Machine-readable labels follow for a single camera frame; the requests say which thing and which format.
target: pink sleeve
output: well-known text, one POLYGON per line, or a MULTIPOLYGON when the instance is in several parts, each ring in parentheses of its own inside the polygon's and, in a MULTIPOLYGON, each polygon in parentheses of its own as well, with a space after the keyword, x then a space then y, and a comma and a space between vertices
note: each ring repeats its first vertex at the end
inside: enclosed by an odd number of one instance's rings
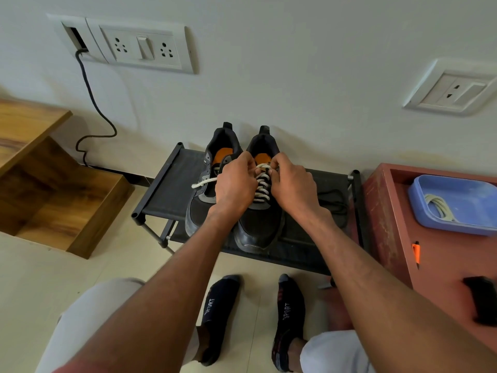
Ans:
POLYGON ((67 363, 63 367, 54 371, 54 373, 107 373, 108 370, 95 364, 82 361, 67 363))

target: blue plastic container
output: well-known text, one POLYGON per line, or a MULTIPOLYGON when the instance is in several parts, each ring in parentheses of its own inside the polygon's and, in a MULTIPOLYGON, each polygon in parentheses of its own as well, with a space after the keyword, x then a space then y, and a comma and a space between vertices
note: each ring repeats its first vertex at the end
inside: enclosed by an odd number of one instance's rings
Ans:
POLYGON ((449 176, 418 176, 408 190, 417 221, 427 228, 491 236, 497 234, 497 187, 449 176), (442 197, 458 222, 440 219, 425 195, 442 197))

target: black cable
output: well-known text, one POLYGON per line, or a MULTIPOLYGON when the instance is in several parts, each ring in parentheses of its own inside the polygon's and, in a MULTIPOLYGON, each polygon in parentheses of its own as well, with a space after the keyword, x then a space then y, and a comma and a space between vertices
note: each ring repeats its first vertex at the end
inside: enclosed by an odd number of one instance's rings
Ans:
MULTIPOLYGON (((340 215, 347 216, 348 209, 347 203, 345 202, 345 197, 339 189, 331 189, 328 191, 318 192, 318 200, 319 205, 328 209, 332 215, 340 215), (336 194, 339 196, 340 200, 327 200, 320 197, 320 195, 328 195, 328 194, 336 194)), ((345 217, 345 221, 342 222, 338 227, 340 229, 344 228, 347 225, 347 218, 345 217)))
POLYGON ((107 122, 110 124, 110 126, 112 127, 112 129, 114 130, 114 133, 112 135, 85 135, 83 137, 81 137, 77 142, 76 142, 76 151, 77 152, 81 152, 83 153, 83 164, 85 166, 89 166, 87 163, 86 163, 86 155, 88 154, 88 151, 87 150, 82 150, 82 149, 79 149, 79 144, 81 143, 81 141, 83 141, 84 139, 87 139, 89 137, 98 137, 98 138, 103 138, 103 137, 114 137, 117 135, 117 129, 116 129, 116 126, 102 113, 102 111, 100 111, 100 109, 98 108, 98 106, 96 105, 96 102, 95 102, 95 98, 93 98, 93 93, 91 92, 91 87, 90 87, 90 83, 88 82, 88 77, 86 76, 86 70, 84 70, 84 65, 81 61, 81 58, 79 57, 82 53, 84 52, 88 52, 88 49, 87 48, 82 48, 82 49, 78 49, 76 51, 76 60, 78 60, 79 62, 79 66, 81 67, 81 73, 83 74, 83 80, 84 80, 84 83, 86 84, 86 88, 88 89, 88 94, 90 95, 90 99, 91 99, 91 103, 93 103, 93 106, 95 107, 95 110, 100 114, 100 116, 107 122))

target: black baseboard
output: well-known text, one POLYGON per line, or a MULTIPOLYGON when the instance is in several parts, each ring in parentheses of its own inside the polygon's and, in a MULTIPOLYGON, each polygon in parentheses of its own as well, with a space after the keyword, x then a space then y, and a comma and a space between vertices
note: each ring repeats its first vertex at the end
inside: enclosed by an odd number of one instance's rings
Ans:
POLYGON ((92 168, 104 171, 110 171, 111 173, 121 174, 126 178, 128 182, 130 182, 131 184, 136 184, 138 186, 150 187, 150 184, 154 181, 154 178, 149 178, 143 175, 126 173, 124 171, 101 168, 100 166, 92 166, 92 168))

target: person's left hand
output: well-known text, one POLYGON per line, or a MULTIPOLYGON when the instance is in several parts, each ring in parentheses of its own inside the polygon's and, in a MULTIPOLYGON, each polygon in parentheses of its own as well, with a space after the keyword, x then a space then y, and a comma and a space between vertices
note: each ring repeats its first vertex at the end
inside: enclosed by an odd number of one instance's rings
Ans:
POLYGON ((249 152, 223 167, 216 183, 216 210, 229 213, 238 220, 252 204, 258 182, 255 161, 249 152))

